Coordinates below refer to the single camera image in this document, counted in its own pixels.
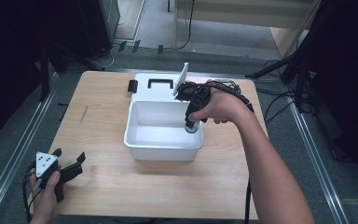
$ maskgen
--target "black latch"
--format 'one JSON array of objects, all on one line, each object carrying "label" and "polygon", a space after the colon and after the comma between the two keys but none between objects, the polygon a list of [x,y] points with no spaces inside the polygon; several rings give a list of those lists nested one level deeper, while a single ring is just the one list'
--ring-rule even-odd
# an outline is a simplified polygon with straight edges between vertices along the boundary
[{"label": "black latch", "polygon": [[136,93],[137,90],[138,90],[138,80],[136,79],[130,80],[129,88],[127,89],[127,91],[132,91],[133,93]]}]

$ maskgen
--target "white storage box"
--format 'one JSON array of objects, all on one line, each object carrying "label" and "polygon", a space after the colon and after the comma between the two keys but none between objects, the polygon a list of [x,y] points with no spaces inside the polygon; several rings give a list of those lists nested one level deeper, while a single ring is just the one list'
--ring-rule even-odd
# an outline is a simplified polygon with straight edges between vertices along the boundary
[{"label": "white storage box", "polygon": [[130,149],[134,159],[193,161],[202,148],[202,125],[199,125],[195,133],[185,130],[188,102],[174,100],[172,89],[166,83],[157,83],[147,88],[150,79],[172,78],[175,81],[178,77],[162,74],[135,76],[138,90],[131,96],[124,134],[124,144]]}]

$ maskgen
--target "box handle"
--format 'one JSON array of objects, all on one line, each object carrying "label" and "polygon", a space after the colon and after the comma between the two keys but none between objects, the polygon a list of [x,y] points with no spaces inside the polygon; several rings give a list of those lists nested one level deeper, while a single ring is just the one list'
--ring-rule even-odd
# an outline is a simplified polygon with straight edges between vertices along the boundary
[{"label": "box handle", "polygon": [[169,83],[170,89],[173,89],[173,81],[172,79],[160,79],[160,78],[151,78],[149,79],[147,83],[147,88],[150,89],[152,87],[152,82],[158,82],[158,83]]}]

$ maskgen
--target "forearm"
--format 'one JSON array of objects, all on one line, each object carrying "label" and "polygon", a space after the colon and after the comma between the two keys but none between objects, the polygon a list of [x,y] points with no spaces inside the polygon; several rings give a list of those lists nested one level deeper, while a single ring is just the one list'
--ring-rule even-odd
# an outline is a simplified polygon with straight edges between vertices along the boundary
[{"label": "forearm", "polygon": [[257,214],[263,223],[313,223],[292,173],[253,113],[235,121],[243,142]]}]

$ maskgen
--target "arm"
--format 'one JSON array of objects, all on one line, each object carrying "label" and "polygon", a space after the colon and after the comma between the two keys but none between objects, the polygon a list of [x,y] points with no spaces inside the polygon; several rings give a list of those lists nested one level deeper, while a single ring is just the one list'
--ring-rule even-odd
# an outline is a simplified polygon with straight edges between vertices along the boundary
[{"label": "arm", "polygon": [[255,208],[262,223],[314,223],[312,213],[292,173],[270,143],[255,114],[228,93],[211,90],[211,101],[189,117],[233,122],[248,163]]}]

